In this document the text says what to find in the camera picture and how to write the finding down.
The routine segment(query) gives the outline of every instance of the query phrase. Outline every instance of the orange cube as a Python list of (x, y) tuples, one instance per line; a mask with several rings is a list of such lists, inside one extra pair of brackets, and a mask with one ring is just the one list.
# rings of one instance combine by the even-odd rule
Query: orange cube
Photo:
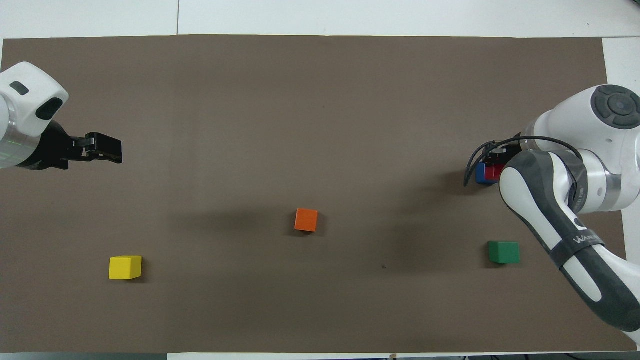
[(296, 224), (295, 230), (308, 231), (313, 233), (316, 231), (316, 225), (318, 223), (318, 211), (309, 209), (298, 209), (296, 211)]

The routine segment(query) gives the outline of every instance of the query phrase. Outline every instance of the green cube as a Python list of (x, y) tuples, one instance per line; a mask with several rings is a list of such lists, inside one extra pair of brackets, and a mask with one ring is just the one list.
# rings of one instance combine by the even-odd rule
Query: green cube
[(517, 264), (520, 246), (513, 241), (489, 241), (489, 260), (498, 264)]

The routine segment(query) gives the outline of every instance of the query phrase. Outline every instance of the robotic arm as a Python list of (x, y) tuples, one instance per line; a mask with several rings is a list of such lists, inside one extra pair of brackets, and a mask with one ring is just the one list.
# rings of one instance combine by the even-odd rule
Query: robotic arm
[(638, 197), (639, 111), (638, 96), (620, 86), (574, 95), (527, 127), (499, 181), (504, 202), (583, 301), (638, 344), (640, 266), (609, 252), (576, 214), (623, 209)]
[(122, 143), (100, 133), (71, 137), (53, 116), (68, 100), (60, 84), (30, 63), (0, 73), (0, 168), (66, 170), (69, 161), (122, 163)]

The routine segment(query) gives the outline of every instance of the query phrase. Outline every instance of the yellow cube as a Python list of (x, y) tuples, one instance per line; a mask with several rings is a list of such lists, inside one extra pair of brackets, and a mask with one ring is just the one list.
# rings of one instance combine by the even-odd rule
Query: yellow cube
[(109, 279), (131, 280), (142, 274), (142, 256), (116, 256), (109, 259)]

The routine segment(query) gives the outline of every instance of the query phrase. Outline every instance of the brown mat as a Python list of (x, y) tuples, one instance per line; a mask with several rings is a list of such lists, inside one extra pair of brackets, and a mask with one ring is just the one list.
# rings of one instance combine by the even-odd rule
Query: brown mat
[[(124, 163), (0, 171), (0, 352), (635, 350), (468, 156), (606, 82), (600, 39), (6, 40)], [(292, 229), (318, 209), (318, 232)], [(584, 217), (624, 256), (619, 213)], [(522, 263), (488, 262), (489, 240)], [(107, 278), (142, 255), (143, 278)]]

